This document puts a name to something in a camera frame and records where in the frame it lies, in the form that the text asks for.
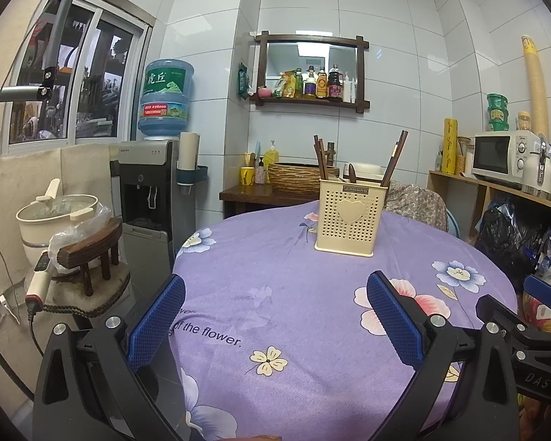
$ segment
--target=pink flower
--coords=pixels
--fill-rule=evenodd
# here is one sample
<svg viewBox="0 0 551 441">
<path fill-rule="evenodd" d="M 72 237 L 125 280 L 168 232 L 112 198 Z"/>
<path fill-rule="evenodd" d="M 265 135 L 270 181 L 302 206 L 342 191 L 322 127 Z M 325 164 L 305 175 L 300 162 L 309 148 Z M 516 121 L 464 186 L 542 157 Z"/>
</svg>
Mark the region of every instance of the pink flower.
<svg viewBox="0 0 551 441">
<path fill-rule="evenodd" d="M 439 300 L 432 295 L 417 295 L 416 290 L 409 281 L 391 279 L 390 283 L 400 295 L 405 295 L 415 299 L 427 315 L 438 313 L 439 315 L 443 315 L 445 318 L 449 318 L 451 316 L 451 310 L 447 304 L 443 302 L 443 300 Z M 355 291 L 355 298 L 353 301 L 361 307 L 370 309 L 361 315 L 361 326 L 373 335 L 385 335 L 386 332 L 383 329 L 378 316 L 373 310 L 371 310 L 371 305 L 367 299 L 366 287 L 360 287 Z"/>
<path fill-rule="evenodd" d="M 304 219 L 309 219 L 309 221 L 318 222 L 318 214 L 315 214 L 314 212 L 311 212 L 310 214 L 306 214 L 304 216 Z"/>
</svg>

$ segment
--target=rolled mat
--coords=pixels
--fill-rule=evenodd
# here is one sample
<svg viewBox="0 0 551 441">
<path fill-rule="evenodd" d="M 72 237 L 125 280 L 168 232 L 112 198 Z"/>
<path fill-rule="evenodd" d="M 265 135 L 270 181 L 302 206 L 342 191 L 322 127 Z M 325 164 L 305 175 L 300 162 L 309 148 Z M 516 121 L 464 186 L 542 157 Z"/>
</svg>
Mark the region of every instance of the rolled mat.
<svg viewBox="0 0 551 441">
<path fill-rule="evenodd" d="M 529 80 L 530 102 L 532 104 L 532 131 L 542 134 L 549 140 L 549 112 L 547 109 L 547 91 L 543 78 L 541 60 L 536 52 L 535 43 L 527 35 L 522 36 L 525 53 L 526 74 Z"/>
</svg>

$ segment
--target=window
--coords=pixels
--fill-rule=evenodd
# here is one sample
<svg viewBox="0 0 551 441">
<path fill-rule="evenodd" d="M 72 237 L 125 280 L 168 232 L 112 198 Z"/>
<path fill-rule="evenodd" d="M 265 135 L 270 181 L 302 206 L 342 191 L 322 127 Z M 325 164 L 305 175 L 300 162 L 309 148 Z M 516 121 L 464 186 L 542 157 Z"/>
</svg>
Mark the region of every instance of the window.
<svg viewBox="0 0 551 441">
<path fill-rule="evenodd" d="M 43 80 L 44 54 L 59 1 L 44 0 L 11 85 Z M 138 65 L 150 26 L 102 0 L 74 0 L 59 47 L 53 96 L 8 103 L 1 153 L 19 154 L 130 136 Z"/>
</svg>

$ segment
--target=purple tablecloth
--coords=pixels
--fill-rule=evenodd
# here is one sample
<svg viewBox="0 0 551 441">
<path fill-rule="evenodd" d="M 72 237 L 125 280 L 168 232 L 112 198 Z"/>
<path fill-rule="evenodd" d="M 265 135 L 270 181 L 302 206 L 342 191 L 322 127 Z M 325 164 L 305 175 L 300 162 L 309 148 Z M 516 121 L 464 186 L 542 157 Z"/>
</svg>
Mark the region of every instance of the purple tablecloth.
<svg viewBox="0 0 551 441">
<path fill-rule="evenodd" d="M 374 270 L 456 326 L 482 326 L 475 303 L 484 294 L 516 310 L 504 274 L 447 233 L 383 212 L 372 258 L 326 253 L 314 249 L 314 212 L 316 201 L 230 218 L 197 232 L 178 254 L 186 302 L 170 346 L 186 421 L 206 441 L 373 434 L 414 373 L 368 307 L 362 287 Z M 457 379 L 457 365 L 447 379 Z M 454 384 L 445 384 L 434 420 Z"/>
</svg>

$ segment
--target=wooden mirror frame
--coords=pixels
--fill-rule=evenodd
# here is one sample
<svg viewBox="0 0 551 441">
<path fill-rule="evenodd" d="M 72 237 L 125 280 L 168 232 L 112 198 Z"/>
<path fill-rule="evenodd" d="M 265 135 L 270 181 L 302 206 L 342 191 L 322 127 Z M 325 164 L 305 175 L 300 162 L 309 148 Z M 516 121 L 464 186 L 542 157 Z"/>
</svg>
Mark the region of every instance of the wooden mirror frame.
<svg viewBox="0 0 551 441">
<path fill-rule="evenodd" d="M 270 35 L 270 32 L 263 31 L 255 37 L 255 42 L 259 43 L 259 67 L 257 68 L 257 87 L 251 100 L 255 105 L 264 105 L 265 103 L 282 104 L 316 104 L 333 107 L 346 107 L 355 109 L 358 114 L 363 114 L 365 109 L 370 108 L 370 102 L 365 100 L 365 55 L 364 50 L 370 48 L 370 43 L 363 40 L 362 36 L 356 36 L 354 40 L 349 38 L 337 38 L 334 36 L 312 36 L 312 35 Z M 357 92 L 354 103 L 344 103 L 343 101 L 329 101 L 328 99 L 304 99 L 292 97 L 259 97 L 257 88 L 266 85 L 267 71 L 267 44 L 268 43 L 327 43 L 335 46 L 345 46 L 357 49 Z"/>
</svg>

